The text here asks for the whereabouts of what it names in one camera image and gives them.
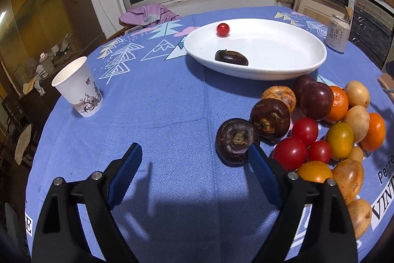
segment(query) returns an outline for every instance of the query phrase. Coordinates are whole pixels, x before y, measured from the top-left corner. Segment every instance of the cherry tomato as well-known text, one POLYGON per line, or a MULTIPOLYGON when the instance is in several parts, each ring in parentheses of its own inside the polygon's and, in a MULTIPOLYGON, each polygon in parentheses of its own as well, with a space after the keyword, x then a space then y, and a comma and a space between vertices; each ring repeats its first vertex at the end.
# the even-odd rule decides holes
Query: cherry tomato
POLYGON ((220 23, 216 27, 216 31, 219 36, 227 36, 230 32, 230 26, 228 26, 226 23, 220 23))
POLYGON ((307 158, 305 144, 295 137, 288 137, 280 141, 272 152, 272 158, 277 160, 288 172, 295 171, 307 158))
POLYGON ((328 163, 331 159, 331 147, 330 144, 325 141, 317 141, 312 143, 308 148, 307 160, 309 161, 320 161, 328 163))
POLYGON ((316 141, 318 134, 318 123, 308 117, 298 120, 292 128, 292 136, 303 141, 306 147, 316 141))

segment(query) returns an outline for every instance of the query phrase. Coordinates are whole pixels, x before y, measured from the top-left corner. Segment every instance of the beverage can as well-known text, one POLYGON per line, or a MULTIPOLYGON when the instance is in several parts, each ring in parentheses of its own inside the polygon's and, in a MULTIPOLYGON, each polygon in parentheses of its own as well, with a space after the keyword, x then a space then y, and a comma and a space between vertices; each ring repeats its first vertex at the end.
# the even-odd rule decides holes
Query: beverage can
POLYGON ((338 15, 332 15, 326 36, 326 45, 344 53, 350 35, 350 22, 338 15))

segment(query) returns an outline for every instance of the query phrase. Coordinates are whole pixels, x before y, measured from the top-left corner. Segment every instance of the floral print on cup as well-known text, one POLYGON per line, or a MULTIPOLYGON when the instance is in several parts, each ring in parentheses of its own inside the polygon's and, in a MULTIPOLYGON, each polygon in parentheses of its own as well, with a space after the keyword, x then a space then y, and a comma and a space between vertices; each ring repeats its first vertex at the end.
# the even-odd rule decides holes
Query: floral print on cup
MULTIPOLYGON (((88 78, 86 80, 86 85, 90 85, 90 84, 91 84, 91 80, 90 78, 88 78)), ((96 82, 93 82, 93 86, 95 87, 95 92, 96 92, 95 96, 91 96, 85 93, 85 98, 80 99, 80 102, 77 104, 72 104, 73 108, 75 108, 78 112, 80 113, 91 112, 100 103, 102 96, 99 89, 97 88, 96 82)))

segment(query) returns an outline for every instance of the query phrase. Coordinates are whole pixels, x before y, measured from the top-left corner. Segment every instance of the purple cloth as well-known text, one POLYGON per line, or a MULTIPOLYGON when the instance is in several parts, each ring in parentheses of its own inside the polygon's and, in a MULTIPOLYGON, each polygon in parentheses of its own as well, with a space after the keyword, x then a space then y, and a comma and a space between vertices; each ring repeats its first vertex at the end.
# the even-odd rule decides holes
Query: purple cloth
POLYGON ((155 26, 180 18, 182 17, 174 14, 161 4, 151 4, 129 9, 119 17, 119 20, 129 25, 155 26))

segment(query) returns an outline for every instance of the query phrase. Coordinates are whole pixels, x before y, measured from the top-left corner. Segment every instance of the metal screw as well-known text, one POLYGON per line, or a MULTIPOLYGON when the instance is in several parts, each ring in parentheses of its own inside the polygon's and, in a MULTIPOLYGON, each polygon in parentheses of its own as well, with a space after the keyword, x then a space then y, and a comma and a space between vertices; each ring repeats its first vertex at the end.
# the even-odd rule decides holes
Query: metal screw
POLYGON ((290 172, 287 174, 288 178, 291 180, 296 180, 298 178, 298 174, 296 172, 290 172))
POLYGON ((53 180, 53 184, 56 186, 59 186, 61 183, 63 183, 63 179, 61 177, 57 177, 53 180))
POLYGON ((101 173, 101 172, 94 172, 94 173, 92 174, 92 178, 93 178, 94 180, 99 180, 100 178, 102 178, 102 173, 101 173))
POLYGON ((328 178, 327 179, 327 184, 329 186, 334 186, 334 185, 336 185, 336 181, 333 178, 328 178))

